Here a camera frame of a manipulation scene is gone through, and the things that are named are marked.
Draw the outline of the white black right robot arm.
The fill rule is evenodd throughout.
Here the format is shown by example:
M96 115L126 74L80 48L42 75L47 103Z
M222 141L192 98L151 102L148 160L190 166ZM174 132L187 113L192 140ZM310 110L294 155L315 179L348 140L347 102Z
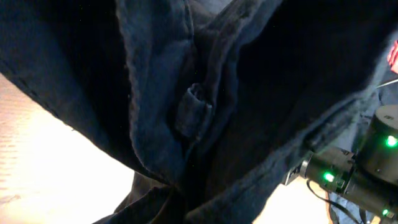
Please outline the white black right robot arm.
M380 217L381 223L397 223L397 105L376 110L357 153L335 146L311 153L285 174L282 184L298 176L356 204L359 219L327 201L355 223L366 223L366 212Z

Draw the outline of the dark navy shorts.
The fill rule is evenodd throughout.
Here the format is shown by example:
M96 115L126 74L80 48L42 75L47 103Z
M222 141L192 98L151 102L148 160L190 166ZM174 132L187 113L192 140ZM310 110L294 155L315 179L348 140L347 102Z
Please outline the dark navy shorts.
M135 172L102 223L251 223L396 38L396 1L1 1L1 73Z

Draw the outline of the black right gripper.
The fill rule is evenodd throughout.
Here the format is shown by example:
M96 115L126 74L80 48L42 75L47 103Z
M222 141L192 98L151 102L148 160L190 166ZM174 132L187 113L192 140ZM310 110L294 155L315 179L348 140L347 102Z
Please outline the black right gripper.
M284 175L281 184L289 185L297 177L312 180L322 189L342 194L355 168L355 154L330 146L322 152L310 153Z

